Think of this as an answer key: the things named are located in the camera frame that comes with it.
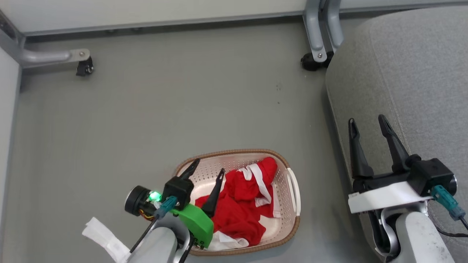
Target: laundry basket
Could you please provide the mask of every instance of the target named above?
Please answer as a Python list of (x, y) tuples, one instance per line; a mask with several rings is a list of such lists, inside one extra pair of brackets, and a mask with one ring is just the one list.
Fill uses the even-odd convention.
[(227, 256), (265, 250), (285, 244), (296, 234), (300, 222), (299, 186), (293, 171), (289, 168), (288, 162), (274, 151), (245, 149), (204, 154), (188, 159), (180, 164), (175, 171), (175, 175), (180, 176), (194, 159), (201, 158), (197, 170), (190, 177), (195, 186), (190, 196), (191, 203), (194, 204), (197, 198), (210, 194), (215, 185), (216, 176), (221, 168), (224, 168), (228, 172), (257, 163), (266, 157), (272, 157), (278, 165), (278, 170), (273, 180), (273, 188), (278, 195), (281, 218), (270, 219), (266, 222), (260, 221), (265, 226), (266, 231), (260, 243), (256, 246), (222, 251), (206, 251), (193, 247), (190, 252), (192, 255)]

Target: blue connector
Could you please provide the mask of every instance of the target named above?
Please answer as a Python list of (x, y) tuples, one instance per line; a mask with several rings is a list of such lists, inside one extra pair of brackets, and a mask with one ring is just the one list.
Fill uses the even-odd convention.
[(177, 204), (177, 198), (170, 196), (161, 204), (161, 207), (156, 210), (155, 216), (158, 215), (159, 219), (162, 219), (169, 211), (171, 211)]
[(442, 186), (436, 185), (431, 191), (431, 195), (438, 203), (447, 209), (454, 221), (463, 219), (466, 212), (458, 206), (455, 198)]

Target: white fabric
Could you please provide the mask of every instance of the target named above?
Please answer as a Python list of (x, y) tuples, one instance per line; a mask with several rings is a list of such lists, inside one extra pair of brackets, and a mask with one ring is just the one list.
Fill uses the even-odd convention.
[(130, 250), (98, 219), (93, 217), (83, 230), (82, 235), (103, 247), (116, 263), (127, 262)]
[[(258, 185), (258, 189), (260, 190), (260, 193), (264, 196), (260, 198), (258, 197), (255, 198), (256, 207), (271, 204), (271, 196), (270, 196), (270, 193), (268, 192), (268, 189), (266, 188), (265, 182), (263, 181), (262, 170), (256, 163), (247, 165), (246, 168), (241, 168), (237, 171), (242, 172), (244, 174), (245, 180), (247, 181), (252, 180), (252, 175), (255, 177), (255, 180)], [(273, 217), (275, 218), (281, 217), (281, 213), (279, 209), (279, 202), (278, 202), (278, 194), (276, 193), (276, 189), (274, 187), (273, 187)]]
[(207, 248), (208, 251), (220, 251), (227, 249), (246, 248), (249, 246), (249, 242), (245, 238), (234, 239), (220, 231), (216, 231), (213, 234), (210, 246)]
[(238, 171), (241, 171), (244, 174), (244, 178), (247, 181), (252, 180), (252, 174), (255, 177), (255, 181), (257, 181), (258, 184), (258, 189), (260, 190), (260, 193), (265, 197), (265, 201), (258, 201), (258, 198), (255, 198), (255, 205), (257, 207), (261, 205), (266, 205), (266, 204), (271, 204), (271, 196), (268, 190), (266, 189), (265, 182), (263, 181), (263, 174), (262, 170), (260, 170), (260, 167), (254, 163), (251, 165), (247, 165), (246, 168), (241, 168)]

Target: brown basket rim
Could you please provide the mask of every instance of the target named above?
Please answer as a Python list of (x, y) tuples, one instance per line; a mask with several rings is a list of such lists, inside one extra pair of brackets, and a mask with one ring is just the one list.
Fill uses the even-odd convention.
[[(207, 153), (207, 154), (202, 154), (202, 155), (199, 155), (199, 156), (189, 158), (189, 159), (185, 160), (184, 162), (182, 162), (176, 168), (174, 176), (179, 174), (182, 167), (187, 165), (189, 162), (192, 162), (196, 158), (205, 159), (205, 158), (217, 157), (217, 156), (222, 156), (222, 155), (230, 155), (230, 154), (239, 154), (239, 153), (268, 153), (268, 154), (271, 154), (271, 155), (277, 157), (278, 159), (280, 159), (281, 162), (286, 166), (286, 168), (290, 168), (289, 163), (286, 161), (286, 159), (283, 158), (283, 156), (281, 156), (279, 153), (277, 153), (275, 151), (268, 150), (268, 149), (239, 149), (239, 150), (228, 150), (228, 151)], [(190, 250), (190, 254), (194, 255), (194, 256), (230, 256), (230, 255), (239, 255), (239, 254), (252, 253), (252, 252), (257, 252), (257, 251), (261, 251), (261, 250), (265, 250), (265, 249), (269, 249), (269, 248), (278, 247), (278, 246), (281, 246), (281, 245), (285, 244), (291, 238), (293, 238), (293, 236), (297, 232), (297, 229), (299, 228), (299, 223), (300, 223), (300, 216), (296, 216), (296, 219), (294, 221), (294, 225), (292, 227), (291, 232), (285, 238), (283, 238), (283, 239), (281, 239), (279, 241), (270, 243), (270, 244), (255, 246), (255, 247), (251, 247), (251, 248), (239, 248), (239, 249), (224, 250), (224, 251), (195, 251), (195, 250)]]

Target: gray fabric cushion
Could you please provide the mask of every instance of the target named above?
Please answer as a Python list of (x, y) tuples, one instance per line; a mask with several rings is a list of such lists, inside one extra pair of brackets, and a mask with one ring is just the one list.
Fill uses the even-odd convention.
[[(391, 171), (377, 120), (385, 114), (410, 154), (439, 158), (456, 174), (455, 197), (468, 210), (467, 45), (468, 7), (384, 15), (345, 39), (327, 70), (326, 85), (348, 171), (351, 117), (374, 171)], [(443, 230), (467, 232), (439, 204), (431, 201), (429, 208)], [(361, 219), (369, 228), (366, 217)], [(372, 244), (369, 231), (366, 235)], [(467, 261), (467, 238), (442, 238), (456, 262)]]

